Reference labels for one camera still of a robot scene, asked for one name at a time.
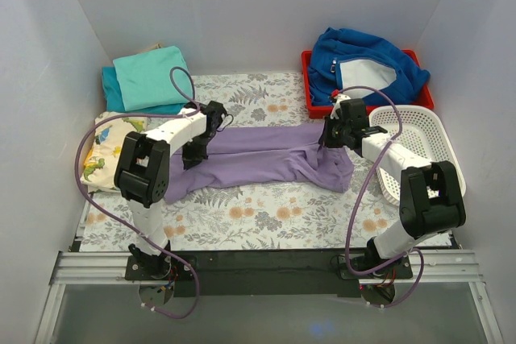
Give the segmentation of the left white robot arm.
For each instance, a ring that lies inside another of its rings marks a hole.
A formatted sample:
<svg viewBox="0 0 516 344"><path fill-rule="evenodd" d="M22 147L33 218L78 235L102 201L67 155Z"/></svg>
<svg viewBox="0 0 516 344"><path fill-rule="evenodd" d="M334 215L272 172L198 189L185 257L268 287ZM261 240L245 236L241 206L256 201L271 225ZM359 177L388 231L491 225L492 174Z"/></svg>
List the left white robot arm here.
<svg viewBox="0 0 516 344"><path fill-rule="evenodd" d="M223 104L192 102L153 130L126 135L114 174L114 185L127 200L138 242L130 251L145 254L144 270L156 280L171 271L171 259L161 253L169 238L164 232L162 203L169 187L170 158L181 153L188 170L208 159L208 143L228 116Z"/></svg>

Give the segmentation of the purple t shirt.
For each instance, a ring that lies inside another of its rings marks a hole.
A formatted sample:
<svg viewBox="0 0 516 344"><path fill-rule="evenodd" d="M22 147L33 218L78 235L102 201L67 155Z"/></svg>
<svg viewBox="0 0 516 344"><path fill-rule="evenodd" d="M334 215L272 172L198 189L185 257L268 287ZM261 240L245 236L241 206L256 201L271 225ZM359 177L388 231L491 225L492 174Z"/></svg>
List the purple t shirt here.
<svg viewBox="0 0 516 344"><path fill-rule="evenodd" d="M180 152L171 157L164 201L172 204L198 189L269 182L309 182L344 193L354 164L345 149L320 146L322 132L321 123L230 127L209 142L208 158L199 165L184 169Z"/></svg>

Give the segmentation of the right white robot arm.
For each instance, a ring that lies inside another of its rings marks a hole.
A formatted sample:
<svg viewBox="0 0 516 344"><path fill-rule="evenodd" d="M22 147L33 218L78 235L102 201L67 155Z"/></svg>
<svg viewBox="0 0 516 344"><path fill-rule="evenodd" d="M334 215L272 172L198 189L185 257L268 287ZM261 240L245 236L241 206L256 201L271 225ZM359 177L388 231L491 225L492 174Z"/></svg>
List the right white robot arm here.
<svg viewBox="0 0 516 344"><path fill-rule="evenodd" d="M398 143L401 131L390 134L381 126L371 126L362 99L341 94L333 100L320 145L346 147L373 163L371 173L381 168L400 185L398 221L370 239L361 257L344 254L354 276L380 278L420 242L465 223L459 175L452 162L429 160Z"/></svg>

